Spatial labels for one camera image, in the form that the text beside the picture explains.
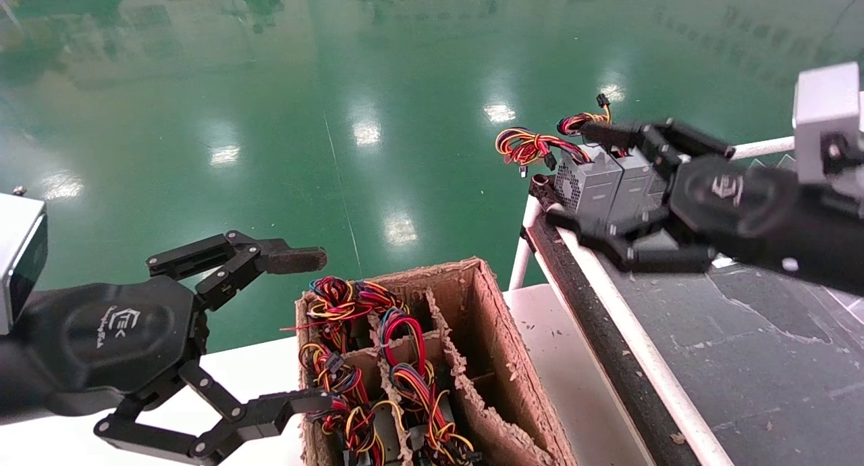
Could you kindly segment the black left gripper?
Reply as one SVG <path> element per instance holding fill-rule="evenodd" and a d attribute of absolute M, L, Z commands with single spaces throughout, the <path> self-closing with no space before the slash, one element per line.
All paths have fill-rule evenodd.
<path fill-rule="evenodd" d="M 217 310 L 262 274 L 302 274 L 326 264 L 322 247 L 229 231 L 149 257 L 149 275 L 157 278 L 146 282 L 36 292 L 2 337 L 2 421 L 82 417 L 118 406 L 94 427 L 95 436 L 118 450 L 192 465 L 219 465 L 247 442 L 279 436 L 294 415 L 330 409 L 333 396 L 303 389 L 238 401 L 197 363 L 207 341 L 200 305 Z M 196 296 L 176 282 L 205 272 Z M 194 436 L 138 423 L 145 409 L 183 386 L 219 414 L 211 429 Z"/>

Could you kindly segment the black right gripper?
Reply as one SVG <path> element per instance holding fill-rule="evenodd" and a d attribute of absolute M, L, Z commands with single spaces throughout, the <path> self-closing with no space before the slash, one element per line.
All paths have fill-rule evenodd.
<path fill-rule="evenodd" d="M 623 272 L 703 274 L 717 251 L 738 263 L 849 294 L 863 288 L 862 203 L 829 185 L 803 185 L 776 167 L 744 167 L 736 149 L 676 119 L 640 124 L 586 122 L 580 133 L 605 150 L 639 150 L 670 180 L 668 207 L 620 221 L 593 219 L 552 205 L 545 220 L 574 233 L 580 247 Z M 686 155 L 691 161 L 683 164 Z M 676 247 L 637 247 L 680 220 Z"/>

